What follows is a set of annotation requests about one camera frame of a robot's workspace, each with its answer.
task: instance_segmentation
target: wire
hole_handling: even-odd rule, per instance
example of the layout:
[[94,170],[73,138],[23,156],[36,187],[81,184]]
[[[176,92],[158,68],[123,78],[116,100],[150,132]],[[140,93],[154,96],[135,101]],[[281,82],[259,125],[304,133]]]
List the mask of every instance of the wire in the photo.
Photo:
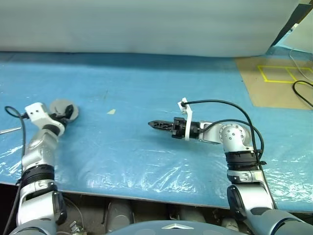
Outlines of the wire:
[[[202,130],[202,132],[207,131],[207,130],[210,129],[212,126],[214,126],[214,125],[216,125],[216,124],[218,124],[218,123],[227,122],[227,121],[240,122],[240,123],[243,123],[243,124],[249,126],[249,123],[247,123],[247,122],[245,122],[245,121],[238,120],[238,119],[224,119],[224,120],[219,120],[219,121],[215,121],[215,122],[211,123],[211,124],[208,125],[206,128],[204,128],[204,129]],[[264,140],[263,140],[263,137],[262,137],[260,131],[259,131],[258,129],[256,129],[256,127],[253,127],[253,130],[254,130],[254,131],[256,132],[256,134],[258,135],[259,140],[260,140],[260,143],[261,143],[261,146],[260,146],[261,152],[259,153],[259,159],[261,159],[262,154],[263,154],[263,152],[264,152]]]
[[85,228],[84,218],[83,218],[83,215],[82,215],[80,209],[79,209],[71,200],[69,200],[67,197],[63,197],[63,198],[64,198],[67,202],[69,202],[70,204],[72,204],[72,205],[77,209],[77,211],[78,211],[79,214],[80,214],[80,217],[82,218],[82,225],[83,225],[83,228]]
[[[11,115],[13,117],[17,117],[20,119],[21,126],[22,126],[22,157],[23,157],[25,155],[25,146],[26,146],[26,130],[25,130],[25,123],[24,123],[23,117],[21,116],[19,111],[17,111],[15,108],[13,108],[11,106],[5,106],[4,109],[9,115]],[[13,216],[16,212],[17,205],[18,205],[19,200],[20,200],[20,191],[21,191],[21,187],[22,187],[22,184],[20,183],[20,179],[17,181],[17,184],[19,185],[18,190],[17,190],[15,198],[14,198],[14,202],[13,202],[13,206],[12,206],[9,218],[8,218],[6,225],[5,225],[5,228],[3,230],[3,235],[8,234],[8,230],[10,228]]]
[[299,70],[299,72],[300,72],[306,79],[308,79],[308,80],[310,80],[311,82],[313,82],[313,79],[308,78],[308,77],[303,73],[303,71],[300,69],[300,67],[298,66],[298,64],[297,64],[297,62],[295,61],[295,59],[292,57],[291,52],[292,52],[293,50],[294,50],[294,49],[291,49],[291,50],[289,51],[289,57],[290,57],[290,59],[292,59],[292,61],[293,61],[294,64],[296,65],[296,67],[297,67],[297,69]]
[[252,121],[249,117],[249,115],[246,113],[246,111],[240,107],[237,104],[225,101],[225,100],[219,100],[219,99],[204,99],[204,100],[196,100],[196,101],[189,101],[189,102],[182,102],[181,105],[185,106],[186,104],[199,104],[199,103],[222,103],[222,104],[228,104],[230,106],[233,106],[237,109],[239,109],[246,117],[248,123],[249,123],[249,127],[251,130],[251,139],[252,139],[252,145],[253,145],[253,150],[255,153],[257,153],[257,148],[256,148],[256,143],[255,143],[255,136],[254,136],[254,131],[253,131],[253,125],[252,125]]
[[309,102],[306,98],[304,98],[295,88],[295,85],[298,83],[298,82],[304,82],[308,85],[310,85],[311,87],[313,87],[313,84],[311,84],[310,82],[307,82],[307,81],[304,81],[304,80],[298,80],[298,81],[295,81],[294,84],[292,85],[292,89],[294,91],[294,93],[296,93],[297,96],[299,96],[301,99],[303,99],[305,102],[307,102],[308,105],[310,105],[312,108],[313,108],[313,104],[311,102]]
[[[222,103],[222,104],[228,104],[230,106],[233,106],[233,107],[239,109],[245,115],[245,117],[246,117],[246,119],[248,121],[250,130],[251,130],[251,140],[252,140],[253,150],[255,152],[256,161],[257,161],[257,163],[260,163],[260,158],[259,158],[259,154],[257,153],[257,147],[256,147],[256,143],[255,143],[255,135],[254,135],[254,128],[253,128],[253,125],[252,125],[252,121],[251,121],[249,115],[246,113],[246,111],[242,107],[240,107],[237,104],[234,104],[234,103],[231,103],[231,102],[228,102],[228,101],[225,101],[225,100],[219,100],[219,99],[204,99],[204,100],[196,100],[196,101],[189,101],[189,102],[181,102],[181,105],[184,107],[187,104],[199,104],[199,103]],[[259,164],[259,168],[260,168],[260,170],[262,172],[262,175],[263,175],[263,178],[264,178],[264,183],[265,183],[265,185],[266,185],[266,187],[268,189],[268,193],[269,193],[269,196],[270,196],[270,198],[272,200],[273,207],[274,207],[274,209],[277,209],[277,205],[276,205],[276,203],[274,201],[272,193],[269,190],[268,182],[266,180],[266,177],[265,177],[265,174],[264,174],[264,171],[263,171],[263,167],[262,167],[261,164]]]
[[68,233],[68,232],[63,232],[63,231],[58,231],[58,232],[57,232],[57,234],[66,234],[66,235],[72,235],[72,234],[70,234],[70,233]]

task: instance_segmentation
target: floor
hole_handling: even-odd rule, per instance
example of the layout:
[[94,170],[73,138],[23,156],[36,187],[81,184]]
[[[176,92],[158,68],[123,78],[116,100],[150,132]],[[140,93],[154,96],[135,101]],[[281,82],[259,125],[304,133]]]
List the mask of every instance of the floor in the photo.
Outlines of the floor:
[[[3,194],[3,199],[0,203],[2,219],[0,220],[0,232],[4,227],[4,222],[7,220],[5,216],[10,211],[10,205],[13,202],[15,190],[14,186],[0,184],[0,191]],[[64,193],[64,197],[73,202],[81,211],[85,230],[89,235],[103,235],[106,233],[106,213],[108,205],[112,198],[98,197],[91,195]],[[179,205],[164,204],[148,201],[130,201],[135,223],[150,221],[150,220],[167,220],[175,219],[176,211]],[[220,225],[224,217],[230,216],[229,210],[218,208],[199,208],[207,223]],[[312,213],[294,213],[295,216],[301,218],[307,223],[313,224]],[[57,230],[70,233],[69,225],[76,221],[79,227],[82,226],[82,219],[78,210],[67,202],[67,220],[64,224],[58,226]],[[247,227],[239,224],[241,232],[247,233]]]

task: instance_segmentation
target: cardboard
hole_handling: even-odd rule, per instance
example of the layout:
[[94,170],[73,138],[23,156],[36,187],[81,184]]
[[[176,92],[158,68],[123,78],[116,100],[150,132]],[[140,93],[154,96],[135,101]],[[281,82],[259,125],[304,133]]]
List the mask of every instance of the cardboard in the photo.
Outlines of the cardboard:
[[[292,90],[296,80],[307,80],[292,60],[250,57],[236,59],[237,67],[249,92],[253,105],[259,107],[312,109]],[[297,61],[303,73],[313,80],[313,62]],[[297,83],[297,91],[313,103],[311,86]]]

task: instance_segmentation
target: blue table surface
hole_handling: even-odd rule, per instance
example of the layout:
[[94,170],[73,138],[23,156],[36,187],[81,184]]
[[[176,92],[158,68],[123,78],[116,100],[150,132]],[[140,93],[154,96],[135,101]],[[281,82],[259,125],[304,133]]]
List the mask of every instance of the blue table surface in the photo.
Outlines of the blue table surface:
[[[267,57],[288,58],[273,47]],[[310,55],[294,52],[309,60]],[[66,98],[80,108],[60,138],[56,181],[66,191],[228,207],[221,145],[185,142],[148,122],[182,117],[177,102],[223,99],[242,106],[265,140],[265,173],[278,207],[313,211],[313,113],[254,107],[232,58],[148,54],[0,53],[0,106],[23,112]],[[221,104],[192,106],[193,120],[244,119]],[[116,109],[114,115],[107,114]],[[1,112],[0,129],[19,126]],[[26,121],[27,141],[37,127]],[[0,136],[0,181],[21,174],[21,132]]]

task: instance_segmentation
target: white bracket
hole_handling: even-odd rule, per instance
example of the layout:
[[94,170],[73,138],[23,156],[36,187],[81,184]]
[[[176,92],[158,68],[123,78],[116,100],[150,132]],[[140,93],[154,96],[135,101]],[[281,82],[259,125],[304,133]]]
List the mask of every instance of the white bracket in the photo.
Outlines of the white bracket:
[[187,114],[187,123],[186,123],[186,130],[185,130],[185,140],[189,141],[189,134],[190,134],[190,126],[191,126],[191,119],[192,119],[192,110],[189,104],[186,104],[182,107],[181,103],[187,102],[187,99],[184,97],[180,102],[178,102],[179,109],[182,114]]
[[59,136],[64,133],[65,127],[58,121],[53,120],[49,113],[46,111],[46,107],[42,103],[33,103],[25,107],[25,110],[32,123],[42,129],[45,125],[51,124],[57,126],[60,129]]

